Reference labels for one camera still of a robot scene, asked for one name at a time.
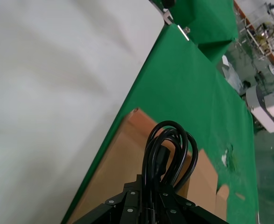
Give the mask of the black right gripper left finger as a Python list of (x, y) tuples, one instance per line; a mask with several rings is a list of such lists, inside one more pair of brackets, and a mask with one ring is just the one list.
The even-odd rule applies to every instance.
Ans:
[(142, 203), (142, 175), (124, 184), (123, 191), (77, 220), (78, 224), (147, 224), (148, 213)]

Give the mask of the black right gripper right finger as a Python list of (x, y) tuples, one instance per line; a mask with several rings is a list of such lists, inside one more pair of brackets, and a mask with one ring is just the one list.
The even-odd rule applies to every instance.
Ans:
[(223, 219), (172, 191), (160, 192), (157, 195), (155, 213), (158, 224), (226, 223)]

